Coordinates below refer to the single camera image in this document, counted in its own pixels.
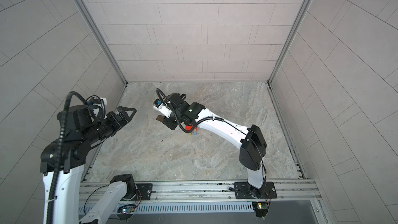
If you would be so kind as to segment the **dark brown wood block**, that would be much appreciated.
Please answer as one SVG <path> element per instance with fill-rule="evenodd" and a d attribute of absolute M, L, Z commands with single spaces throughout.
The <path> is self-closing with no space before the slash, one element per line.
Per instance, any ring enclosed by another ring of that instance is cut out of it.
<path fill-rule="evenodd" d="M 163 123 L 164 120 L 165 120 L 165 118 L 166 118 L 165 116 L 158 115 L 157 118 L 156 118 L 156 120 L 159 121 L 159 122 L 161 122 L 161 123 Z"/>

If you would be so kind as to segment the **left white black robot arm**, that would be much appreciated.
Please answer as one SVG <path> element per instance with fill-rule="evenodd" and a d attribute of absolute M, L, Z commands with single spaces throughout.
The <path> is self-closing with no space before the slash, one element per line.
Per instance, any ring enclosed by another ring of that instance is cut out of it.
<path fill-rule="evenodd" d="M 105 113 L 96 105 L 77 105 L 58 113 L 60 137 L 42 152 L 40 172 L 45 185 L 45 224 L 104 224 L 122 199 L 137 197 L 132 174 L 115 176 L 103 196 L 79 217 L 79 192 L 88 153 L 129 123 L 137 110 Z"/>

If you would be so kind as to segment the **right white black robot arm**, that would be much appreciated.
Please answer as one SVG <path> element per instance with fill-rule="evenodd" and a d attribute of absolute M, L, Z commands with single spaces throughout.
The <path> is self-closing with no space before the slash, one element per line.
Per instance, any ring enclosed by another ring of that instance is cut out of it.
<path fill-rule="evenodd" d="M 172 93 L 166 96 L 159 88 L 155 91 L 158 98 L 153 108 L 161 113 L 157 117 L 158 121 L 171 130 L 179 127 L 184 133 L 192 133 L 200 128 L 229 141 L 239 150 L 239 161 L 247 169 L 251 197 L 261 199 L 269 196 L 265 192 L 266 168 L 263 161 L 267 144 L 258 126 L 253 124 L 246 127 L 233 123 L 198 102 L 188 104 L 185 94 Z"/>

